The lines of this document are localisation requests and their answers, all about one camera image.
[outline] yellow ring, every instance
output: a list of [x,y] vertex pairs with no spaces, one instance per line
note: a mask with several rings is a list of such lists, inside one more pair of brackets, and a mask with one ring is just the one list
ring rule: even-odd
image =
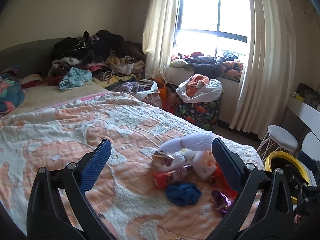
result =
[[[265,163],[266,171],[272,171],[272,169],[271,169],[271,160],[273,158],[282,158],[282,159],[285,159],[285,160],[289,161],[290,163],[292,163],[295,166],[295,168],[299,171],[299,173],[302,175],[302,177],[308,182],[308,185],[310,185],[309,176],[308,176],[305,168],[302,166],[302,164],[296,158],[292,157],[290,154],[285,153],[285,152],[281,152],[281,151],[272,152],[266,158],[266,163]],[[297,198],[291,196],[291,199],[292,199],[292,204],[293,205],[296,205],[298,203]]]

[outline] blue grip pad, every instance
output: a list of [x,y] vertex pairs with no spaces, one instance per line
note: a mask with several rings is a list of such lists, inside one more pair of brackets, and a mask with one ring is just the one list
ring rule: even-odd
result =
[[229,184],[229,187],[240,194],[243,190],[242,173],[239,169],[239,166],[231,156],[232,153],[220,138],[213,140],[212,153],[218,165],[220,166],[222,173]]
[[111,149],[111,143],[105,140],[94,150],[92,158],[81,172],[79,188],[82,194],[91,190],[96,183],[104,165],[106,165],[111,155]]

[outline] curtain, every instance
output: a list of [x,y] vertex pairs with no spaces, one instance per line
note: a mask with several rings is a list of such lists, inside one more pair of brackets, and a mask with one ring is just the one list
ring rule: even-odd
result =
[[250,0],[250,52],[230,128],[263,139],[283,117],[293,84],[296,37],[289,0]]
[[170,63],[178,0],[150,0],[143,31],[146,78],[162,78]]

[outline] red wrapper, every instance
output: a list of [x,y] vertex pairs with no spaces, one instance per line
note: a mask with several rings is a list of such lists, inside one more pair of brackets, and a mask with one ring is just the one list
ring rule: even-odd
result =
[[216,171],[213,173],[213,176],[217,182],[221,183],[223,188],[221,188],[220,191],[225,196],[227,196],[228,198],[231,198],[231,199],[235,199],[238,196],[238,193],[230,188],[230,186],[229,186],[226,178],[224,177],[222,170],[220,169],[218,164],[217,164]]
[[153,175],[153,181],[156,188],[165,189],[168,185],[174,182],[184,180],[192,169],[193,167],[191,165],[184,165],[172,171],[161,172]]

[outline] floral blanket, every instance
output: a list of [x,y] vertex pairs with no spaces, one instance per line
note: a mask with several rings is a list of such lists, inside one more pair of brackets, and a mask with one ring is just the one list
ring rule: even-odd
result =
[[[155,189],[151,179],[156,172],[151,155],[158,146],[198,131],[185,120],[116,92],[5,116],[0,119],[0,200],[26,232],[28,199],[37,170],[42,166],[62,169],[78,162],[106,138],[112,143],[112,155],[86,197],[114,225],[119,239],[206,239],[221,220],[211,207],[214,186],[191,175],[188,181],[195,182],[203,195],[196,205],[179,207],[163,190]],[[263,169],[253,147],[223,141],[245,162]],[[61,197],[73,225],[79,226],[64,191]],[[258,197],[243,228],[253,218]]]

